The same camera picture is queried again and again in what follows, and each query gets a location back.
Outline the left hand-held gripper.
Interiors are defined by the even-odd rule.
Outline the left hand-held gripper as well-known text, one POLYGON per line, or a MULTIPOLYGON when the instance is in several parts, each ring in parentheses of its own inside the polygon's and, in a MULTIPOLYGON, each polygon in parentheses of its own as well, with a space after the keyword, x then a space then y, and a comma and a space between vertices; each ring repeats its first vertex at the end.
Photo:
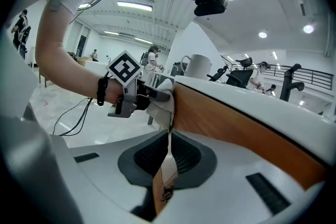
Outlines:
POLYGON ((113 118, 129 118, 135 110, 146 110, 151 102, 167 102, 168 93, 147 86, 137 79, 142 65, 126 50, 106 66, 106 70, 121 85, 123 94, 108 113, 113 118))

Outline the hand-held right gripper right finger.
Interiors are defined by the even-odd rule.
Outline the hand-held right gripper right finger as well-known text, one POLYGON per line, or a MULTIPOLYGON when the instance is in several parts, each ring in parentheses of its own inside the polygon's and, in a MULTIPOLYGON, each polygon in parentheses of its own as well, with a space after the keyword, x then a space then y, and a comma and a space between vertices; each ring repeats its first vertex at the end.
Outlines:
POLYGON ((312 202, 312 190, 244 147, 181 132, 171 142, 168 220, 296 220, 312 202))

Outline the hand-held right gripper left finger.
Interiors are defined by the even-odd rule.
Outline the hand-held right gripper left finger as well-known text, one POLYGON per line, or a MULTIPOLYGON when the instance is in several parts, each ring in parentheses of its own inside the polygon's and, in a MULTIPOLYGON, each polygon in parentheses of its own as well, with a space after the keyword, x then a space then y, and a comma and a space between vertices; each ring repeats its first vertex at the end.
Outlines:
POLYGON ((167 155, 167 131, 122 141, 71 148, 93 185, 134 215, 155 215, 153 179, 167 155))

